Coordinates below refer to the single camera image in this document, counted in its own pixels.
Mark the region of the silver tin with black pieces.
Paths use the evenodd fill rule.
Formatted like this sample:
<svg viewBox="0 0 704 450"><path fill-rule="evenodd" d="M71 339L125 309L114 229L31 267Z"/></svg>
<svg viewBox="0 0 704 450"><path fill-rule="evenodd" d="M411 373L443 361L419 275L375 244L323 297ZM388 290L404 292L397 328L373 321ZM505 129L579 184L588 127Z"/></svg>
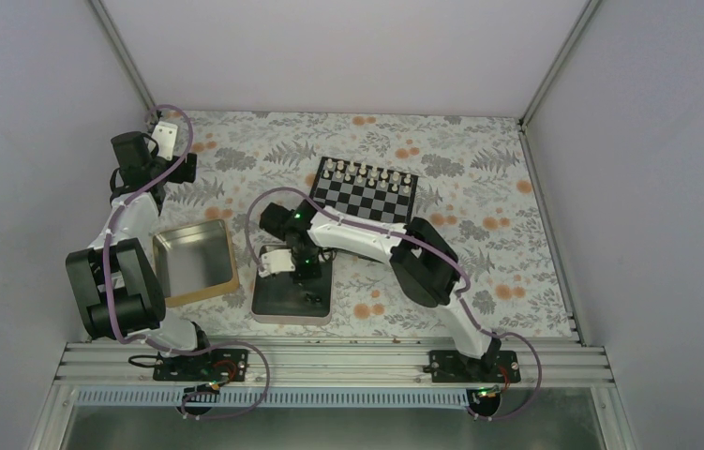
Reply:
<svg viewBox="0 0 704 450"><path fill-rule="evenodd" d="M258 323L324 326L332 313L333 261L322 257L316 265L321 275L295 281L293 272L279 272L268 277L256 275L251 314Z"/></svg>

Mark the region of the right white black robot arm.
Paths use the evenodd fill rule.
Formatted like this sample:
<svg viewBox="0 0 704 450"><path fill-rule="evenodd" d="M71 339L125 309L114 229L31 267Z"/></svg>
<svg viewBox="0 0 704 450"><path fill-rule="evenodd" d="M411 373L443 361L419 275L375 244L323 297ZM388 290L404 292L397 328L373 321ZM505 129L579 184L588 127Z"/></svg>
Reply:
<svg viewBox="0 0 704 450"><path fill-rule="evenodd" d="M319 278L327 250L382 263L393 271L409 300L437 313L469 379L483 382L498 373L501 341L475 322L462 298L470 279L457 254L428 221L416 217L407 224L377 222L303 201L295 209L270 203L259 226L284 245L262 254L261 277L288 273L296 283Z"/></svg>

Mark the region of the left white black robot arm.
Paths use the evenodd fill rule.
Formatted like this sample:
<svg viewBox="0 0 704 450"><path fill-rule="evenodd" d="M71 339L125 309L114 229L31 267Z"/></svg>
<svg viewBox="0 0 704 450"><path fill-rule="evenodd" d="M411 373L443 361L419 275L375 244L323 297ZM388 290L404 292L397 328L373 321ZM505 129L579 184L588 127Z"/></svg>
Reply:
<svg viewBox="0 0 704 450"><path fill-rule="evenodd" d="M142 242L157 222L169 183L192 183L195 155L174 156L178 127L169 122L149 132L112 138L118 166L110 178L112 211L85 249L66 257L71 289L90 338L139 340L178 354L177 366L200 380L214 369L215 354L200 344L195 323L170 316L165 295Z"/></svg>

